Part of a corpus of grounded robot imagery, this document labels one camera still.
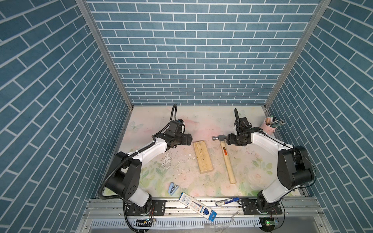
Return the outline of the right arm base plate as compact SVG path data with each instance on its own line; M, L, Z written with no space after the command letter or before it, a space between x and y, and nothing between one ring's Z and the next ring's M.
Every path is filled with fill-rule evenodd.
M263 199L241 198L238 203L242 206L245 215L283 214L279 202L267 203Z

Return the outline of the white blue toothpaste box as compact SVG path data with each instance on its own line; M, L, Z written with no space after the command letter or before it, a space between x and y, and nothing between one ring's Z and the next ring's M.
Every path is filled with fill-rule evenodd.
M186 193L181 194L179 202L211 222L213 222L217 216L217 213L213 209Z

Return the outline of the wooden plank with nails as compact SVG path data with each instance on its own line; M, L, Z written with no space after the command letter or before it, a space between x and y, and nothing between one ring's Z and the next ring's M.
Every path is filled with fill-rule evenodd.
M205 141L193 142L196 158L201 174L213 171L212 162Z

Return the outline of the clear plastic wrapper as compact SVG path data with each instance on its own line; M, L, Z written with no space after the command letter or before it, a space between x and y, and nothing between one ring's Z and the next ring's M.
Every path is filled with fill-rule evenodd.
M224 219L215 219L213 223L209 225L210 228L214 229L215 233L223 233L235 222L235 217L239 215L239 212L235 212L230 218Z

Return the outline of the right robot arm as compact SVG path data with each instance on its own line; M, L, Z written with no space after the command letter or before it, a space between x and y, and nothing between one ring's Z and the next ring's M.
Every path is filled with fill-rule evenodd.
M261 128L253 127L247 118L239 117L237 109L234 114L236 132L227 136L226 143L241 147L254 144L277 159L277 178L267 188L259 191L256 200L258 210L264 211L273 207L291 191L315 181L316 171L306 148L279 141Z

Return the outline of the blue stapler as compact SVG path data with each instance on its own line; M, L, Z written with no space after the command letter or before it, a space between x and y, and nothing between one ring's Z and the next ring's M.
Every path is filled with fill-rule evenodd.
M179 188L178 185L176 185L174 182L171 182L169 189L168 189L169 195L172 196L177 191L178 188Z

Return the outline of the pink cup with tools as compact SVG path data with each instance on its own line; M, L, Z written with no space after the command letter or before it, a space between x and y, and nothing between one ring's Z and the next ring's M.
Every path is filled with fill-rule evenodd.
M264 119L260 128L267 134L273 135L276 129L286 124L285 120L270 116Z

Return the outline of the wooden claw hammer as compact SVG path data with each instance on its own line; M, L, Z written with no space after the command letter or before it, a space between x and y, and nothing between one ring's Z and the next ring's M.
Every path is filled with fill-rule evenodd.
M230 181L231 184L235 184L236 183L236 178L235 178L233 168L232 168L232 165L231 165L229 153L227 151L226 139L227 139L227 137L223 136L223 135L212 137L212 140L214 140L214 141L218 140L220 142L224 162L225 162L226 169L227 169L227 172L228 172L229 181Z

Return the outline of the blue white marker pen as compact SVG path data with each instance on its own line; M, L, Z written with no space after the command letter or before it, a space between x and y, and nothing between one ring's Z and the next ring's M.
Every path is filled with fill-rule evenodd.
M240 199L239 197L233 197L233 198L217 201L215 202L215 206L218 207L218 206L223 206L229 203L237 202L239 199Z

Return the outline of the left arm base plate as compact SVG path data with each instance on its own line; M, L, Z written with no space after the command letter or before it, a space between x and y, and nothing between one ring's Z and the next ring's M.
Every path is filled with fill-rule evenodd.
M128 216L163 216L166 209L165 200L152 200L147 202L143 207L140 207L134 203L123 203L124 211Z

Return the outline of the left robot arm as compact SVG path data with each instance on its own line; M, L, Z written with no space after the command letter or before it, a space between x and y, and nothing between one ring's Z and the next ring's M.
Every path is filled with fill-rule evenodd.
M130 153L118 152L103 182L98 189L98 198L102 200L121 199L132 203L140 212L150 211L153 197L139 187L142 166L158 155L177 146L190 146L192 135L185 133L185 124L177 119L177 105L174 104L167 125L144 147Z

